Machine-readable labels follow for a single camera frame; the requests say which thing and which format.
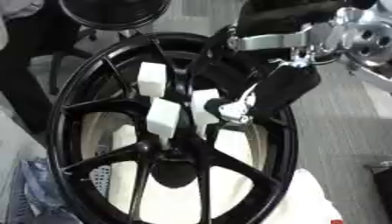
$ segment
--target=metal clamp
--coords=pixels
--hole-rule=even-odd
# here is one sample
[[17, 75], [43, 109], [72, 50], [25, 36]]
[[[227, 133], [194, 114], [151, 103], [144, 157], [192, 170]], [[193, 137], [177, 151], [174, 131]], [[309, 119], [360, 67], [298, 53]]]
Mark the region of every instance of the metal clamp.
[[240, 100], [225, 104], [219, 107], [221, 118], [234, 124], [249, 123], [252, 118], [248, 116], [248, 112], [256, 104], [256, 95], [254, 90], [257, 83], [245, 91]]
[[305, 24], [302, 31], [287, 34], [266, 34], [246, 38], [231, 37], [228, 47], [235, 51], [255, 51], [272, 48], [308, 46], [312, 42], [312, 26]]

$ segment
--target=dark clothing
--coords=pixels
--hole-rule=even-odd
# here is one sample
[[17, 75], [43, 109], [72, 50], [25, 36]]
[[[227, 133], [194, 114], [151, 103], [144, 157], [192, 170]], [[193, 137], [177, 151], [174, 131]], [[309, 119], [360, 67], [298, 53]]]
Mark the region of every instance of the dark clothing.
[[62, 13], [55, 0], [46, 1], [33, 16], [6, 22], [6, 27], [9, 43], [0, 51], [0, 91], [30, 131], [38, 133], [46, 129], [52, 104], [28, 71], [30, 60], [43, 49], [73, 47], [80, 27]]

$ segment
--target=white block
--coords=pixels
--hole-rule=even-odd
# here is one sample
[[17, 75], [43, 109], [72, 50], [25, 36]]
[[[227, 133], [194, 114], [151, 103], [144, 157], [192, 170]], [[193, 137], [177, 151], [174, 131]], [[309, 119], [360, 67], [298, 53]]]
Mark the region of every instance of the white block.
[[216, 88], [207, 90], [194, 91], [192, 95], [192, 114], [193, 119], [198, 126], [204, 126], [210, 123], [217, 123], [219, 120], [214, 115], [208, 113], [204, 107], [211, 100], [219, 98], [219, 92]]
[[140, 95], [151, 97], [163, 97], [166, 89], [166, 65], [150, 62], [142, 62], [137, 85]]
[[172, 138], [179, 122], [179, 104], [163, 99], [154, 99], [147, 115], [147, 130], [163, 139]]

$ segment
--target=floor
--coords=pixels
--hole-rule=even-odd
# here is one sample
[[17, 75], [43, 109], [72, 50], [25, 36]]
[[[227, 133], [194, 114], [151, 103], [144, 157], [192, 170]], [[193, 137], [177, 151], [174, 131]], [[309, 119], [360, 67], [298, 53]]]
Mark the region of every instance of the floor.
[[[169, 11], [145, 31], [210, 35], [234, 21], [240, 0], [173, 0]], [[112, 32], [81, 47], [96, 52], [116, 42]], [[32, 71], [47, 88], [48, 61], [35, 59]], [[81, 63], [66, 59], [59, 83]], [[322, 66], [322, 84], [293, 105], [300, 135], [299, 166], [308, 169], [348, 224], [387, 224], [372, 181], [363, 167], [392, 158], [392, 98], [349, 75], [343, 66]], [[9, 104], [0, 97], [0, 105]]]

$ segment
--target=white fabric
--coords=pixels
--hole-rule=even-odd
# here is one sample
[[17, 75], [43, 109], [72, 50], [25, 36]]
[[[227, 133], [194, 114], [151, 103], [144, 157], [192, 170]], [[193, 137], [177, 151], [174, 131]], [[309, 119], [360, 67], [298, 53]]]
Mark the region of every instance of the white fabric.
[[307, 170], [298, 170], [282, 202], [262, 224], [331, 224], [341, 220], [319, 182]]

